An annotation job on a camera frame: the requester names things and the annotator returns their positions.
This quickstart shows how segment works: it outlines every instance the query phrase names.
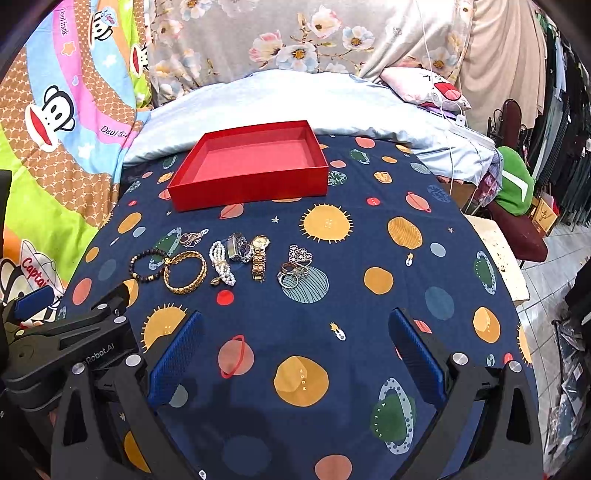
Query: white star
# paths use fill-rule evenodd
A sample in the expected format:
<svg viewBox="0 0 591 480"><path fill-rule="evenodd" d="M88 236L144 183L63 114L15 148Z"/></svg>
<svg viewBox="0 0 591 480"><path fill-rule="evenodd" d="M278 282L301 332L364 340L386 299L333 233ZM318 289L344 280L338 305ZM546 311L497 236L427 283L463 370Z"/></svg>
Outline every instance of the white star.
<svg viewBox="0 0 591 480"><path fill-rule="evenodd" d="M84 158L85 160L88 160L90 158L90 153L94 149L95 149L94 145L86 143L86 144L82 145L81 147L78 147L78 156L80 158Z"/></svg>
<svg viewBox="0 0 591 480"><path fill-rule="evenodd" d="M107 58L103 60L103 65L107 68L117 63L117 57L115 55L107 55Z"/></svg>

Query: black beaded bracelet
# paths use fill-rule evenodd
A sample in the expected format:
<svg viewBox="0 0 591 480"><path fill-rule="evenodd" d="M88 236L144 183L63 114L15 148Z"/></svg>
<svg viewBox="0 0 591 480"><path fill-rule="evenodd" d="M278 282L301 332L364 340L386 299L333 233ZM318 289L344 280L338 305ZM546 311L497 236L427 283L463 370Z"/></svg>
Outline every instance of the black beaded bracelet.
<svg viewBox="0 0 591 480"><path fill-rule="evenodd" d="M164 260L164 264L162 265L160 270L158 270L156 273L148 275L147 277L143 277L139 273L135 272L135 270L134 270L135 262L138 261L140 258L144 258L149 255L158 255L159 257L162 257ZM135 255L131 258L131 260L129 260L129 274L132 277L134 277L137 281L142 282L142 283L147 283L152 280L158 280L162 276L162 273L164 272L164 267L166 266L165 261L167 258L168 258L168 254L164 250L160 250L159 248L149 248L147 250L144 250L139 255Z"/></svg>

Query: gold watch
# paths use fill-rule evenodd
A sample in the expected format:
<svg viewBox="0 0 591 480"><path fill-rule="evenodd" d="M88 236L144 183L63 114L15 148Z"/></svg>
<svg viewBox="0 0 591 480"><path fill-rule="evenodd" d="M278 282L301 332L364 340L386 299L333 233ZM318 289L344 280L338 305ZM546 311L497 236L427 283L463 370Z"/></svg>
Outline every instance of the gold watch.
<svg viewBox="0 0 591 480"><path fill-rule="evenodd" d="M265 280L265 263L266 255L265 249L269 246L271 241L264 235L257 235L252 239L252 247L255 251L252 257L252 279L257 281Z"/></svg>

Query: blue gripper pad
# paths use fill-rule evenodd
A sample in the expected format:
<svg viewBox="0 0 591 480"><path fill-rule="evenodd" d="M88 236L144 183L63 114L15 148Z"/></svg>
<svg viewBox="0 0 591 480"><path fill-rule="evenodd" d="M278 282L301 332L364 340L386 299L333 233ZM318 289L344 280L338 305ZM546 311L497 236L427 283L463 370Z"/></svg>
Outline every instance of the blue gripper pad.
<svg viewBox="0 0 591 480"><path fill-rule="evenodd" d="M173 397L199 343L202 319L201 313L193 313L152 369L147 397L152 408L167 404Z"/></svg>
<svg viewBox="0 0 591 480"><path fill-rule="evenodd" d="M390 313L388 331L423 400L441 408L447 401L444 373L400 309Z"/></svg>
<svg viewBox="0 0 591 480"><path fill-rule="evenodd" d="M53 288L45 285L17 300L14 306L14 316L16 319L24 322L36 313L46 309L55 299Z"/></svg>

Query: floral curtain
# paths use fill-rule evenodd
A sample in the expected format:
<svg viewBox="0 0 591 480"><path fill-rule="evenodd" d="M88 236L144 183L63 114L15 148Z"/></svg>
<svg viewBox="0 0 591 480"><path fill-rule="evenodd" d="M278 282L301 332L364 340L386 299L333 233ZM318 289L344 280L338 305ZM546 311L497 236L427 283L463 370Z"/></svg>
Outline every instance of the floral curtain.
<svg viewBox="0 0 591 480"><path fill-rule="evenodd" d="M430 65L454 82L472 11L472 0L149 0L151 81L159 103L271 68L375 81Z"/></svg>

